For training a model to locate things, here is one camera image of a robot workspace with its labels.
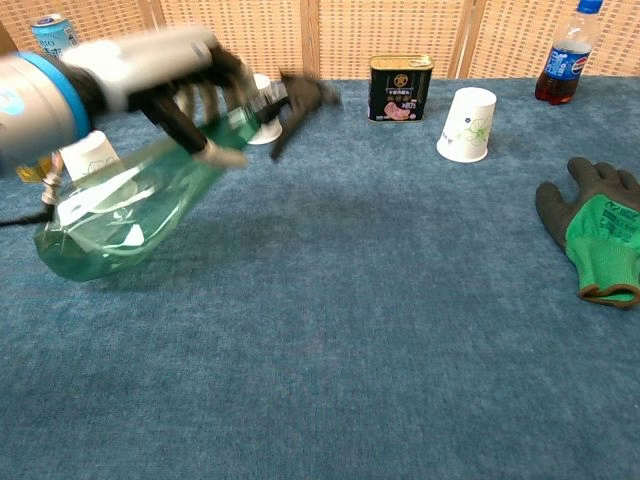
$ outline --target red liquid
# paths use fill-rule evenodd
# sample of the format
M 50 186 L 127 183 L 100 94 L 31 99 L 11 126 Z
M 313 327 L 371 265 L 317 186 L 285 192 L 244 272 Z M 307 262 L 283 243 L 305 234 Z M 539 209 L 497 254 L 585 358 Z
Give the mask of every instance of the red liquid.
M 536 98 L 551 105 L 567 103 L 578 89 L 580 77 L 574 80 L 557 80 L 542 72 L 536 83 Z

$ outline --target blue ring on robot arm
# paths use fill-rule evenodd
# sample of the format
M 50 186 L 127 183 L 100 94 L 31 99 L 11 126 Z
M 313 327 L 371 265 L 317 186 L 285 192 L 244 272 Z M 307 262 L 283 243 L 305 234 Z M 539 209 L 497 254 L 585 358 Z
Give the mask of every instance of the blue ring on robot arm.
M 19 57 L 22 57 L 27 62 L 31 63 L 44 73 L 49 80 L 53 82 L 58 91 L 62 94 L 66 100 L 71 114 L 73 115 L 74 122 L 74 134 L 76 140 L 80 140 L 91 132 L 91 123 L 89 122 L 89 115 L 87 114 L 80 95 L 73 88 L 71 82 L 65 77 L 60 70 L 49 63 L 44 57 L 31 52 L 17 53 Z

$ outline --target canned meat tin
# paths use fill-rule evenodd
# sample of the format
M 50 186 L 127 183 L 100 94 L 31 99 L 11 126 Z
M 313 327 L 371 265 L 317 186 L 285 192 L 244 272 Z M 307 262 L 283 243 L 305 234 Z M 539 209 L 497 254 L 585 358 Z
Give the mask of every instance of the canned meat tin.
M 371 58 L 369 120 L 417 122 L 427 102 L 433 61 L 428 55 Z
M 59 13 L 36 18 L 31 23 L 31 33 L 42 52 L 56 58 L 78 43 L 71 22 Z

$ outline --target bottle label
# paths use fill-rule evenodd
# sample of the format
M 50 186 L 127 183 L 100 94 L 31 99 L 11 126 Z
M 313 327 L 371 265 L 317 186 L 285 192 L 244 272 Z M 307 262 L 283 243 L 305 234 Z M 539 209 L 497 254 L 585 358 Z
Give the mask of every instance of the bottle label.
M 573 53 L 552 48 L 544 72 L 558 80 L 575 80 L 582 73 L 589 53 Z

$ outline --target green and black glove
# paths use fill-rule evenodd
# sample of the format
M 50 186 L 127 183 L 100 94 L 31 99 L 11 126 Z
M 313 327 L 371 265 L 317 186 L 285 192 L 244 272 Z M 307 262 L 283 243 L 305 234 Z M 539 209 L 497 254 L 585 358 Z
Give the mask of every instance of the green and black glove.
M 553 183 L 536 191 L 536 208 L 555 242 L 573 262 L 580 297 L 616 307 L 640 302 L 640 185 L 608 163 L 569 160 L 578 182 L 567 204 Z

